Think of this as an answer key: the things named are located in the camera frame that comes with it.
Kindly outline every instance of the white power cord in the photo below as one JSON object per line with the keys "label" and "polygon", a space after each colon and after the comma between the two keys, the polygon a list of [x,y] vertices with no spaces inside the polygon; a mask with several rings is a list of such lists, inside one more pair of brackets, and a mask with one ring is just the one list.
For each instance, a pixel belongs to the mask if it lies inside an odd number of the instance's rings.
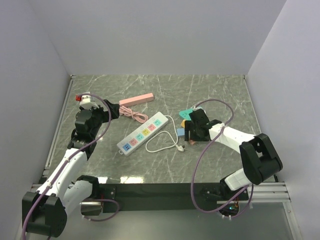
{"label": "white power cord", "polygon": [[[185,150],[184,150],[184,146],[179,146],[179,145],[178,145],[178,134],[177,134],[177,130],[176,130],[175,120],[174,120],[171,116],[169,116],[169,115],[165,115],[165,116],[171,118],[171,120],[172,120],[172,122],[173,122],[173,128],[174,128],[174,133],[175,133],[175,136],[176,136],[176,141],[174,140],[174,138],[172,137],[172,135],[171,135],[168,131],[160,131],[160,132],[158,132],[156,135],[154,135],[152,138],[150,138],[149,141],[146,142],[146,144],[145,144],[145,150],[146,150],[148,153],[157,153],[157,152],[160,152],[160,151],[162,151],[162,150],[170,149],[170,148],[173,148],[173,147],[176,147],[176,149],[177,149],[179,152],[184,152],[184,151],[185,151]],[[167,133],[167,134],[169,134],[170,138],[171,138],[172,141],[173,141],[173,145],[171,145],[171,146],[166,146],[166,147],[160,148],[160,149],[158,149],[158,150],[150,151],[150,150],[148,149],[148,147],[147,147],[147,146],[148,146],[148,143],[149,143],[152,139],[154,139],[156,136],[158,136],[159,134],[162,134],[162,133]]]}

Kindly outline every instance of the power strip switch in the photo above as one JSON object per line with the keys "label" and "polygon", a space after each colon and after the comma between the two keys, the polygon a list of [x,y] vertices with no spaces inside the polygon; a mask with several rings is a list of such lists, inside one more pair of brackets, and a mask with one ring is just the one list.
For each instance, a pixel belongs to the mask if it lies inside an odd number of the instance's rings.
{"label": "power strip switch", "polygon": [[164,125],[169,122],[161,112],[157,112],[148,121],[126,136],[116,146],[119,153],[129,156],[134,150],[154,136]]}

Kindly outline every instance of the white plug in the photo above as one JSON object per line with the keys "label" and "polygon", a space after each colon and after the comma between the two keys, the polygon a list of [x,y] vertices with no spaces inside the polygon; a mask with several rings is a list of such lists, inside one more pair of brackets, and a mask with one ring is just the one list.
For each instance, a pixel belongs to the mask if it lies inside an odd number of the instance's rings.
{"label": "white plug", "polygon": [[175,145],[176,149],[178,149],[179,152],[184,152],[185,151],[185,146],[182,145],[182,146],[178,146],[178,145]]}
{"label": "white plug", "polygon": [[90,93],[89,91],[84,92],[81,99],[80,99],[80,107],[84,109],[91,109],[91,108],[99,108],[98,104],[96,104],[94,98],[92,96],[86,95],[86,93]]}

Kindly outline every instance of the teal object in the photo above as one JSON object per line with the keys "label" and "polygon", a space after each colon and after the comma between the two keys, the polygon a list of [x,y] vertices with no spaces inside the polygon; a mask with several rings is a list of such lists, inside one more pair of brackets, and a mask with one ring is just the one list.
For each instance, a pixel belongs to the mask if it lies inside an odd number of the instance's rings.
{"label": "teal object", "polygon": [[190,113],[192,113],[192,108],[189,108],[187,110],[183,110],[179,112],[180,117],[182,117],[183,119],[187,120],[187,121],[191,121],[191,118],[189,116]]}

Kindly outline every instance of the white enclosure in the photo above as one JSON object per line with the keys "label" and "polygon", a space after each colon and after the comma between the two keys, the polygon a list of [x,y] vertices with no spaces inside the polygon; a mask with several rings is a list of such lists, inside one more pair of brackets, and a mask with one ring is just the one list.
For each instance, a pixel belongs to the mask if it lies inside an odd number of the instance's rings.
{"label": "white enclosure", "polygon": [[285,0],[29,0],[70,74],[247,74]]}
{"label": "white enclosure", "polygon": [[2,0],[0,239],[17,233],[71,74],[247,75],[304,239],[318,239],[319,8],[315,0]]}
{"label": "white enclosure", "polygon": [[288,0],[249,73],[248,87],[263,131],[283,161],[304,239],[319,239],[319,1]]}

